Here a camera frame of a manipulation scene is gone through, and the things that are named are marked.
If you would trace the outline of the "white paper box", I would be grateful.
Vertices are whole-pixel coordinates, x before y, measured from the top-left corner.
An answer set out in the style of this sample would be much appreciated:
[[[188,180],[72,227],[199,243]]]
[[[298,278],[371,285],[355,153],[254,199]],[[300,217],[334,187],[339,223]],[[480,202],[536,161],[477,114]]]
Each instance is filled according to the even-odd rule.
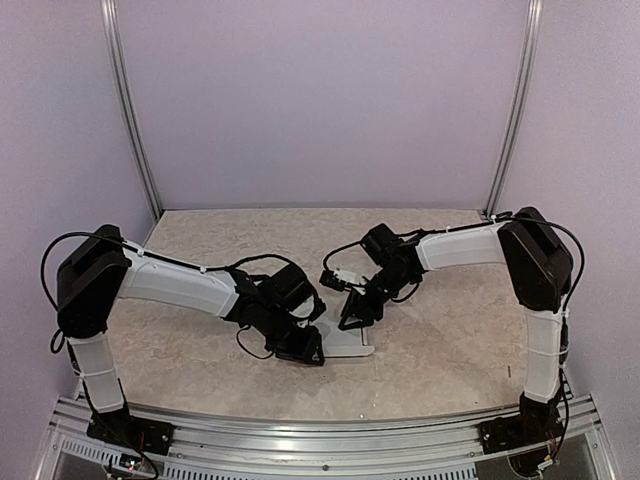
[[[375,352],[365,329],[342,331],[338,328],[338,322],[326,315],[315,320],[313,325],[321,333],[322,350],[326,358],[362,358]]]

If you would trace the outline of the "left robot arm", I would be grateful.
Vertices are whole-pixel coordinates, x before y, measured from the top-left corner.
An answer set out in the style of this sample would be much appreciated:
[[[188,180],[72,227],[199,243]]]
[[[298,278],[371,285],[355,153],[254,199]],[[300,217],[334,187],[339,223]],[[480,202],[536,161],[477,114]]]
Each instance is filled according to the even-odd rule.
[[[321,366],[323,339],[314,321],[326,310],[304,271],[286,260],[272,275],[250,274],[241,259],[206,267],[151,252],[120,235],[114,225],[81,233],[83,243],[57,272],[57,323],[68,341],[102,430],[121,445],[140,434],[126,412],[107,322],[118,299],[154,301],[201,311],[264,338],[269,356]]]

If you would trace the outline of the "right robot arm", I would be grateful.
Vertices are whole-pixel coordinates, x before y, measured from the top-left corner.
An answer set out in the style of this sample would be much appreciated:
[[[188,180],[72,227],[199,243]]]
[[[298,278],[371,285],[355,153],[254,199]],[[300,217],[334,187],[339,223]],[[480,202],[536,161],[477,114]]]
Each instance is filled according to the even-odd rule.
[[[380,321],[385,304],[396,301],[406,286],[419,284],[428,272],[505,265],[525,312],[527,372],[522,399],[532,404],[515,416],[511,433],[518,442],[531,444],[549,429],[550,414],[541,405],[557,400],[561,388],[574,262],[555,227],[536,208],[480,224],[405,235],[380,224],[359,244],[379,270],[362,283],[340,281],[349,292],[338,324],[342,331]]]

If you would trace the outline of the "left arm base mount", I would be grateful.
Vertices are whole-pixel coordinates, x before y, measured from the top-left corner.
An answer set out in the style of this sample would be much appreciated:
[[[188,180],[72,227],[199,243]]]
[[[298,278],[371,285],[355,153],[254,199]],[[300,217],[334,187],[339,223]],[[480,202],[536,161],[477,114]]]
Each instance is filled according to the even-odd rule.
[[[90,438],[135,451],[166,456],[172,444],[175,426],[171,423],[131,417],[122,423],[106,425],[93,417],[87,428]]]

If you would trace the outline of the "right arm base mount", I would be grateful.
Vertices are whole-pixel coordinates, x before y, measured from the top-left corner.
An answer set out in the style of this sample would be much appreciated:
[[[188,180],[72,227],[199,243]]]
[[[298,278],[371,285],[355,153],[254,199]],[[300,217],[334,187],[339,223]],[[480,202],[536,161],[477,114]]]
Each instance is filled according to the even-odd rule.
[[[560,420],[541,425],[537,420],[526,420],[522,415],[497,417],[481,422],[478,433],[484,454],[493,454],[559,438],[564,431]]]

